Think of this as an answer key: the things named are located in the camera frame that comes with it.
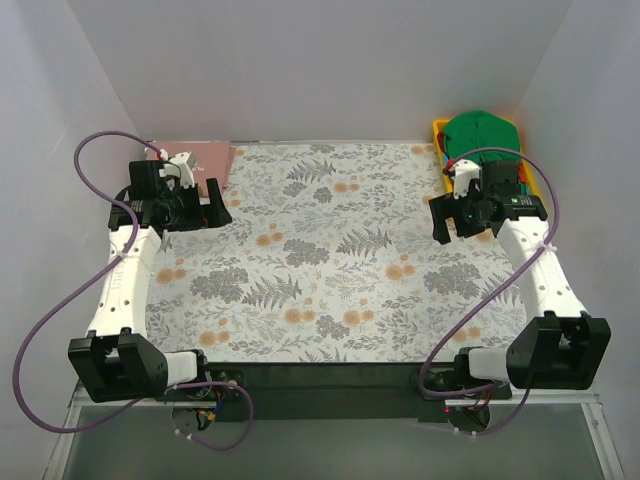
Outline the green t-shirt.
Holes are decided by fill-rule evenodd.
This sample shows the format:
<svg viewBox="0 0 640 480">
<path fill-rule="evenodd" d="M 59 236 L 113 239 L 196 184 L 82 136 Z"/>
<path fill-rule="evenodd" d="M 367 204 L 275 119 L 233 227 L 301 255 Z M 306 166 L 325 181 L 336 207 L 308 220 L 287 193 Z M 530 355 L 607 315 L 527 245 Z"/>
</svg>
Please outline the green t-shirt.
<svg viewBox="0 0 640 480">
<path fill-rule="evenodd" d="M 483 147 L 520 150 L 516 127 L 509 121 L 482 110 L 454 117 L 443 127 L 442 133 L 444 153 L 450 159 Z"/>
</svg>

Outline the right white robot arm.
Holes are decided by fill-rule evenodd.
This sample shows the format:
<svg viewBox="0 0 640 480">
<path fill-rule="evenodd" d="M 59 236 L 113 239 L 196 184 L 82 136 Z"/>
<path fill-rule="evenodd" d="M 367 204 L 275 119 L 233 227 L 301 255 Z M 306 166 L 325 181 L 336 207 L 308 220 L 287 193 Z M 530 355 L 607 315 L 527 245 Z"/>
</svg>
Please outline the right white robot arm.
<svg viewBox="0 0 640 480">
<path fill-rule="evenodd" d="M 526 194 L 511 161 L 477 165 L 468 159 L 448 171 L 452 192 L 430 203 L 433 237 L 450 242 L 452 221 L 460 238 L 492 231 L 514 272 L 528 323 L 504 348 L 472 347 L 456 357 L 454 389 L 475 397 L 490 381 L 520 389 L 586 390 L 604 356 L 611 330 L 576 297 L 548 238 L 551 228 L 540 198 Z"/>
</svg>

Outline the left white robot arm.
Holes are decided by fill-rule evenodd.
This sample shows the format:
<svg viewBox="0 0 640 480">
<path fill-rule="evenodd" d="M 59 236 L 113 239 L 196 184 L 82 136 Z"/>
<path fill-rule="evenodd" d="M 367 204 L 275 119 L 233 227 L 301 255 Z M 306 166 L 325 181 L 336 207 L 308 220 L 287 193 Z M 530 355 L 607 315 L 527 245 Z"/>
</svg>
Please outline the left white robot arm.
<svg viewBox="0 0 640 480">
<path fill-rule="evenodd" d="M 209 201 L 197 187 L 135 180 L 116 197 L 108 228 L 110 259 L 99 305 L 84 337 L 70 341 L 68 357 L 96 403 L 159 398 L 178 384 L 193 400 L 205 398 L 213 377 L 198 349 L 165 353 L 147 338 L 146 300 L 152 266 L 167 232 L 224 227 L 231 223 L 216 179 Z"/>
</svg>

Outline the folded pink t-shirt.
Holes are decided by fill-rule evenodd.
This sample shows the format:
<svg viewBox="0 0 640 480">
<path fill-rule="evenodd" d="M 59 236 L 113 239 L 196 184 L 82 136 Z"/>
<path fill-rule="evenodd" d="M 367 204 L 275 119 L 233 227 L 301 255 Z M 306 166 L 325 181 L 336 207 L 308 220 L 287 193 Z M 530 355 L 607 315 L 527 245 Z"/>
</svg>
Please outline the folded pink t-shirt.
<svg viewBox="0 0 640 480">
<path fill-rule="evenodd" d="M 159 141 L 154 142 L 154 145 L 164 149 L 170 157 L 182 152 L 191 152 L 195 155 L 193 174 L 204 196 L 208 194 L 206 188 L 208 178 L 217 180 L 221 192 L 227 188 L 236 153 L 235 147 L 229 141 Z"/>
</svg>

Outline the floral table mat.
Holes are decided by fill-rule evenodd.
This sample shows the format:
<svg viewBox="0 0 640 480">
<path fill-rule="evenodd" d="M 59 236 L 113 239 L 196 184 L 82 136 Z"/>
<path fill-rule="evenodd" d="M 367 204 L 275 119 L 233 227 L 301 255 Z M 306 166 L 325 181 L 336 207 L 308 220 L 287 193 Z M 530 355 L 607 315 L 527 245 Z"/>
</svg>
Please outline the floral table mat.
<svg viewBox="0 0 640 480">
<path fill-rule="evenodd" d="M 429 144 L 253 144 L 237 149 L 216 230 L 173 233 L 156 256 L 149 340 L 212 362 L 448 361 L 504 347 L 527 321 L 490 233 L 440 245 L 443 185 Z"/>
</svg>

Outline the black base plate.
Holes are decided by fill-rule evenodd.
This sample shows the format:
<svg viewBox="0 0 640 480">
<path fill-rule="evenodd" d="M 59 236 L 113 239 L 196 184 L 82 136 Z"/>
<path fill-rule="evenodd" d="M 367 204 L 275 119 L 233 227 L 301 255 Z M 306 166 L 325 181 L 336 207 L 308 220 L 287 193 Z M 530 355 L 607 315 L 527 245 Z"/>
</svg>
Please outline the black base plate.
<svg viewBox="0 0 640 480">
<path fill-rule="evenodd" d="M 256 420 L 417 419 L 443 423 L 445 400 L 419 389 L 419 363 L 210 363 L 236 382 Z"/>
</svg>

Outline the aluminium frame rail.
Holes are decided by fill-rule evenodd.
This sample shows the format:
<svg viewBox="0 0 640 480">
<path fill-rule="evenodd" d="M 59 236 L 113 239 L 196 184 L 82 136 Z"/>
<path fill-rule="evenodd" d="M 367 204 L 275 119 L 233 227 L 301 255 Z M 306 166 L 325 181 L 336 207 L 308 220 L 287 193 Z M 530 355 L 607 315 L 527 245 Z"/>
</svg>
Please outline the aluminium frame rail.
<svg viewBox="0 0 640 480">
<path fill-rule="evenodd" d="M 409 382 L 171 392 L 133 407 L 77 389 L 49 479 L 621 479 L 591 392 L 424 399 Z"/>
</svg>

